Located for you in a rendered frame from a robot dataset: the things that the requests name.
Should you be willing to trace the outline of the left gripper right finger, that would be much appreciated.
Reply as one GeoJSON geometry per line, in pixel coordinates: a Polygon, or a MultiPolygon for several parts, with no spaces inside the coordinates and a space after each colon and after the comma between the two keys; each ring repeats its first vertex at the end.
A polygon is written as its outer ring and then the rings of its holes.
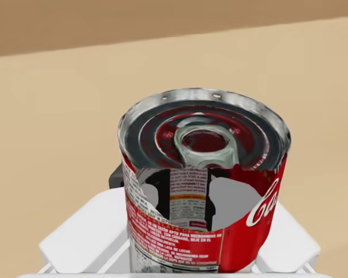
{"type": "Polygon", "coordinates": [[[281,204],[275,206],[267,240],[251,267],[253,273],[314,273],[319,244],[281,204]]]}

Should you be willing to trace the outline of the red and white can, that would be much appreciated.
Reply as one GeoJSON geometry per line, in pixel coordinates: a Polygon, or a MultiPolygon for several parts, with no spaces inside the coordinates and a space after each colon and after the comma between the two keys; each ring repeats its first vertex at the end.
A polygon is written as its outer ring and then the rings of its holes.
{"type": "Polygon", "coordinates": [[[175,89],[131,107],[118,126],[130,266],[136,273],[234,273],[266,241],[291,146],[263,103],[175,89]]]}

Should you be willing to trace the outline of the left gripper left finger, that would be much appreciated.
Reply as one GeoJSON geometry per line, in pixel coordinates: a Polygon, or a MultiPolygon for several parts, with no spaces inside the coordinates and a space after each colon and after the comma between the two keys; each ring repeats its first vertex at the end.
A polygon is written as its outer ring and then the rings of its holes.
{"type": "Polygon", "coordinates": [[[122,166],[110,188],[91,198],[39,244],[43,273],[125,273],[129,240],[122,166]]]}

